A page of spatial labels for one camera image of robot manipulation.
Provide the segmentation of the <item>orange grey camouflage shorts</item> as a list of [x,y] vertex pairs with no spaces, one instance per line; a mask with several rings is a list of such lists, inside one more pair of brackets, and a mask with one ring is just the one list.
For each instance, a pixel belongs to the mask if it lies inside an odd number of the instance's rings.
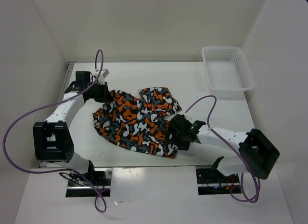
[[96,132],[126,150],[175,158],[178,148],[171,143],[169,121],[165,118],[182,109],[167,87],[139,90],[139,97],[112,90],[111,100],[93,113]]

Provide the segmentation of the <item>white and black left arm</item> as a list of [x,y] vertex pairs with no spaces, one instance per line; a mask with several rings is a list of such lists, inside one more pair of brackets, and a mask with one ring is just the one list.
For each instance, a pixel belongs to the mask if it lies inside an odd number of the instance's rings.
[[94,99],[100,103],[110,100],[105,82],[108,74],[107,69],[96,70],[94,74],[77,71],[76,79],[65,90],[61,104],[45,121],[33,125],[36,159],[77,171],[79,180],[85,185],[91,185],[96,180],[94,165],[75,153],[69,127],[87,100]]

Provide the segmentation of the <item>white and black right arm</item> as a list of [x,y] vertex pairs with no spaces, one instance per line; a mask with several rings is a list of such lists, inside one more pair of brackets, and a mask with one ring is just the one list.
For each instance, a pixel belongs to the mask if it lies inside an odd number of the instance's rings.
[[210,128],[204,121],[191,123],[180,114],[169,121],[169,129],[170,140],[179,150],[187,151],[191,143],[198,143],[235,151],[234,157],[219,157],[212,165],[211,177],[216,182],[250,171],[256,178],[266,180],[280,156],[279,150],[258,129],[238,132]]

